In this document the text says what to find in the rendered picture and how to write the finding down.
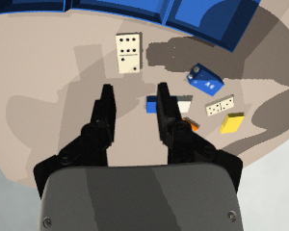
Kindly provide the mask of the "blue and white eraser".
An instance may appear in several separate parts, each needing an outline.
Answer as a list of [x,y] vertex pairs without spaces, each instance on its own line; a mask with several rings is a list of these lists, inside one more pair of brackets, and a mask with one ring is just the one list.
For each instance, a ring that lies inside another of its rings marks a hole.
[[[175,96],[178,102],[178,106],[180,109],[180,113],[188,113],[191,100],[189,96],[184,95],[171,95],[171,97]],[[156,113],[156,97],[157,96],[147,96],[146,97],[146,113]]]

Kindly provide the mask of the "white domino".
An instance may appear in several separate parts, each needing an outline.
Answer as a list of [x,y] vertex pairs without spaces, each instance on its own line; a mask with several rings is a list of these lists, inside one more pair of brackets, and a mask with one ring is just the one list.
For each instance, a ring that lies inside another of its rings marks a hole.
[[232,94],[218,99],[216,101],[205,104],[208,116],[219,113],[231,107],[234,107]]
[[140,72],[139,33],[116,34],[119,73]]

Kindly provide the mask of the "blue nine-volt battery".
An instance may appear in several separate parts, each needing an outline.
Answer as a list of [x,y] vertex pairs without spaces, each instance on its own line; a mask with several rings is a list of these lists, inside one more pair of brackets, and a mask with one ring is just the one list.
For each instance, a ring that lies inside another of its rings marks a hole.
[[224,85],[220,76],[200,63],[197,63],[197,65],[187,75],[187,79],[191,86],[202,90],[211,96],[214,96]]

